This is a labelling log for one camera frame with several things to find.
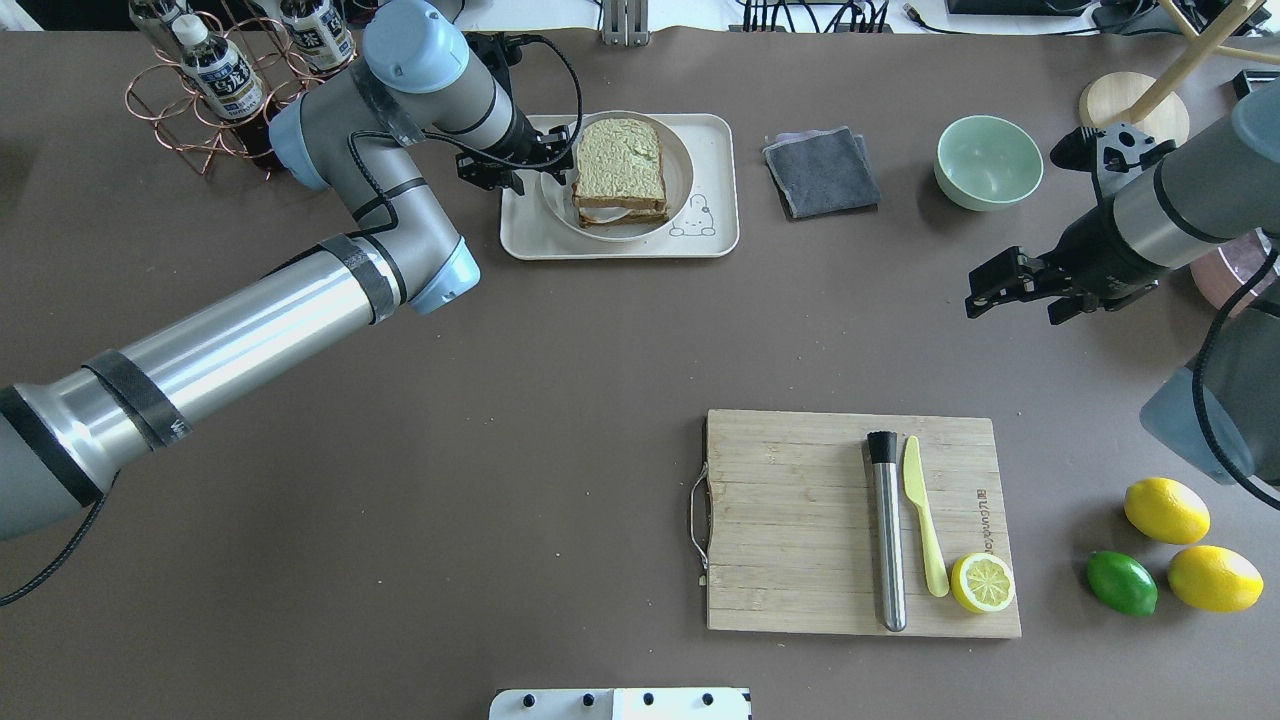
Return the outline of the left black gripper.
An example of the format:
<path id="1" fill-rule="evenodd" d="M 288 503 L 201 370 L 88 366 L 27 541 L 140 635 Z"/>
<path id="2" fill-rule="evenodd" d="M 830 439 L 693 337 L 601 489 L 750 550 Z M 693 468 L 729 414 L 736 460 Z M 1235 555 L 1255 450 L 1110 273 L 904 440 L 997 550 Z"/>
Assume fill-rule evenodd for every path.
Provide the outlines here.
<path id="1" fill-rule="evenodd" d="M 481 190 L 507 188 L 524 196 L 524 181 L 515 167 L 539 165 L 541 173 L 567 186 L 567 174 L 575 168 L 573 146 L 579 129 L 580 123 L 571 122 L 540 132 L 530 120 L 513 120 L 499 143 L 483 151 L 457 154 L 457 176 Z"/>

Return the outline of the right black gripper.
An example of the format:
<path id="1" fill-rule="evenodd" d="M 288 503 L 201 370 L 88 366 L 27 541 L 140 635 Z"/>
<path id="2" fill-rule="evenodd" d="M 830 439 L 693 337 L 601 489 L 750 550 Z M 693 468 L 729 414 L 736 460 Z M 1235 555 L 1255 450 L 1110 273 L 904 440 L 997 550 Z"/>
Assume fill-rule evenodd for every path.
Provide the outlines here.
<path id="1" fill-rule="evenodd" d="M 1111 215 L 1084 215 L 1041 258 L 1014 246 L 969 272 L 966 316 L 977 319 L 1000 305 L 1043 299 L 1041 281 L 1051 268 L 1066 282 L 1061 299 L 1048 305 L 1052 325 L 1100 309 L 1124 309 L 1157 287 L 1161 278 L 1161 266 L 1130 247 Z"/>

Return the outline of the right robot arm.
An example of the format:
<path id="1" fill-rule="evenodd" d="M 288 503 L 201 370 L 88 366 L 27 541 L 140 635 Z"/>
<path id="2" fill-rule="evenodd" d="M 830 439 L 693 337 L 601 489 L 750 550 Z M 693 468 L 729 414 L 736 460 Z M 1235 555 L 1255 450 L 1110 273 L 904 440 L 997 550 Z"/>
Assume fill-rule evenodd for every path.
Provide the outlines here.
<path id="1" fill-rule="evenodd" d="M 1052 324 L 1125 307 L 1170 273 L 1261 231 L 1277 241 L 1277 88 L 1258 88 L 1183 146 L 1116 123 L 1050 156 L 1092 174 L 1097 204 L 1038 258 L 1011 247 L 969 275 L 966 314 L 1050 299 Z M 1140 411 L 1143 427 L 1222 484 L 1277 486 L 1277 287 L 1231 316 Z"/>

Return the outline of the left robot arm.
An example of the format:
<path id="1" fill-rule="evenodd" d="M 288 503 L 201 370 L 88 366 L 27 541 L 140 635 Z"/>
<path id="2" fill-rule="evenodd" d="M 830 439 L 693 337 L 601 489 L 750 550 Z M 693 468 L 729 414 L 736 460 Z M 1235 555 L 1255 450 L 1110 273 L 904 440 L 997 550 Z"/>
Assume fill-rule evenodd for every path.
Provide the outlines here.
<path id="1" fill-rule="evenodd" d="M 521 192 L 522 170 L 563 181 L 579 124 L 532 128 L 509 90 L 518 45 L 467 36 L 426 1 L 383 5 L 360 56 L 270 124 L 278 159 L 334 190 L 356 229 L 55 383 L 5 387 L 3 538 L 99 505 L 128 462 L 397 307 L 429 314 L 475 287 L 479 266 L 408 149 L 456 146 L 458 176 L 484 190 Z"/>

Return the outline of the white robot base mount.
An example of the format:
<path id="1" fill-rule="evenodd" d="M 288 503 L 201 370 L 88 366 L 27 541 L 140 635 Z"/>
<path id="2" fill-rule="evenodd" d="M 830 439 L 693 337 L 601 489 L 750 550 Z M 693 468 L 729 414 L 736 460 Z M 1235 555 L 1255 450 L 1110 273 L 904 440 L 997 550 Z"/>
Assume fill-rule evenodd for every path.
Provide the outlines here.
<path id="1" fill-rule="evenodd" d="M 489 719 L 751 719 L 748 688 L 639 687 L 507 689 Z"/>

